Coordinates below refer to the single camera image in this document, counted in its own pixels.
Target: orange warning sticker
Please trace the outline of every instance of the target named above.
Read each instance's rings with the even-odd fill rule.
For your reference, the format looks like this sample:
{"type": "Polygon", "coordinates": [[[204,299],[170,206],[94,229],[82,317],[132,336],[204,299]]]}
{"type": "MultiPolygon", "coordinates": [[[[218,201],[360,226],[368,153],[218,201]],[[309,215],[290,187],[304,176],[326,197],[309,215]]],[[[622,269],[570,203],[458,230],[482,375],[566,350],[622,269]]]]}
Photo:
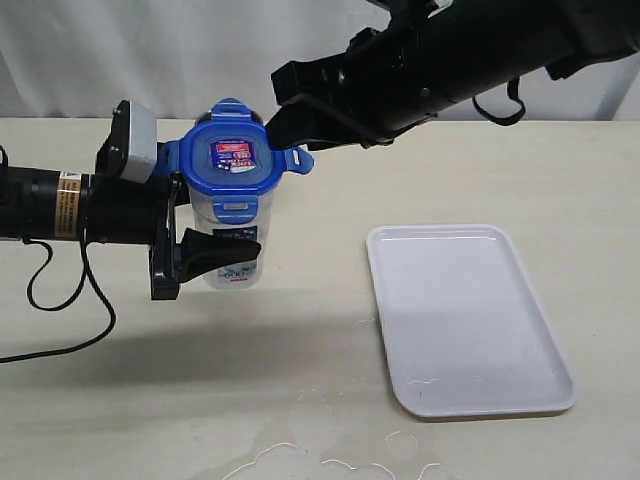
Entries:
{"type": "Polygon", "coordinates": [[[60,172],[56,195],[55,236],[75,238],[82,191],[82,175],[60,172]]]}

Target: white table surface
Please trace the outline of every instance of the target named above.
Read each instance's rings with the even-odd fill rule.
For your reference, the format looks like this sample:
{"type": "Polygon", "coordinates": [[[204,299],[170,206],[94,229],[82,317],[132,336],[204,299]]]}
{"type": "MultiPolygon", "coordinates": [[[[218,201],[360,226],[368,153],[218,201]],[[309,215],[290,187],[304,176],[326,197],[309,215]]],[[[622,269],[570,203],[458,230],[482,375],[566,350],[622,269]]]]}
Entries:
{"type": "MultiPolygon", "coordinates": [[[[160,122],[161,140],[191,121],[160,122]]],[[[13,165],[90,172],[105,120],[0,120],[13,165]]],[[[433,123],[390,148],[316,154],[274,204],[262,281],[149,301],[144,247],[93,246],[119,315],[103,343],[0,366],[0,478],[640,478],[640,124],[433,123]],[[554,418],[421,423],[385,376],[364,241],[374,227],[490,223],[518,246],[580,397],[554,418]]],[[[180,215],[188,225],[188,209],[180,215]]],[[[66,298],[76,245],[38,284],[66,298]]],[[[107,316],[24,296],[44,253],[4,244],[0,354],[74,344],[107,316]]]]}

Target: container label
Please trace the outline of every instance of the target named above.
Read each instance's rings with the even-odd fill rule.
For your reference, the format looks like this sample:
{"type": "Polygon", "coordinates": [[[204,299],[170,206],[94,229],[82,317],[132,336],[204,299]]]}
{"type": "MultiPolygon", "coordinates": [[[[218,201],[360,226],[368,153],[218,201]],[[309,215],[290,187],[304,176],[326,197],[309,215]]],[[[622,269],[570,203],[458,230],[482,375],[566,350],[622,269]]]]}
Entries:
{"type": "Polygon", "coordinates": [[[216,169],[243,173],[256,168],[253,145],[246,140],[219,140],[211,144],[211,158],[216,169]]]}
{"type": "Polygon", "coordinates": [[[56,193],[56,238],[75,238],[82,191],[82,175],[60,172],[56,193]]]}
{"type": "MultiPolygon", "coordinates": [[[[258,240],[258,227],[220,228],[213,231],[213,236],[229,240],[252,240],[256,242],[258,240]]],[[[246,282],[253,276],[257,266],[258,262],[253,260],[219,268],[218,279],[228,283],[246,282]]]]}

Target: white backdrop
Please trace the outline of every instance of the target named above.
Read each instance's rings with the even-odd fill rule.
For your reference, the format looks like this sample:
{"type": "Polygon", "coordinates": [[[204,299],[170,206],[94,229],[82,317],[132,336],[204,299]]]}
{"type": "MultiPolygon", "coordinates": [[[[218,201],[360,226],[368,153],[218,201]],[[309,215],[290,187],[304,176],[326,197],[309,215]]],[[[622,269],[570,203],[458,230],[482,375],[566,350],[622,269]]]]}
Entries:
{"type": "MultiPolygon", "coordinates": [[[[234,96],[263,116],[272,71],[344,51],[388,15],[364,0],[0,0],[0,116],[107,117],[121,99],[194,118],[234,96]]],[[[529,119],[640,118],[640,59],[523,81],[529,119]]],[[[496,113],[504,89],[482,96],[496,113]]],[[[479,118],[469,103],[444,119],[479,118]]]]}

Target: white tray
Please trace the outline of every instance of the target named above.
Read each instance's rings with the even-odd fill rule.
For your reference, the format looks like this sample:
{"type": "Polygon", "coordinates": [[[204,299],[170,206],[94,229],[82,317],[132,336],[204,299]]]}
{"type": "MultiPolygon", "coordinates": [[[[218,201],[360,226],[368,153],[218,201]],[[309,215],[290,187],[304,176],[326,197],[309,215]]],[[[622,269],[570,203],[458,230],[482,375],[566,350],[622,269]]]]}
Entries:
{"type": "Polygon", "coordinates": [[[393,390],[424,418],[559,413],[571,374],[511,240],[487,225],[367,239],[393,390]]]}

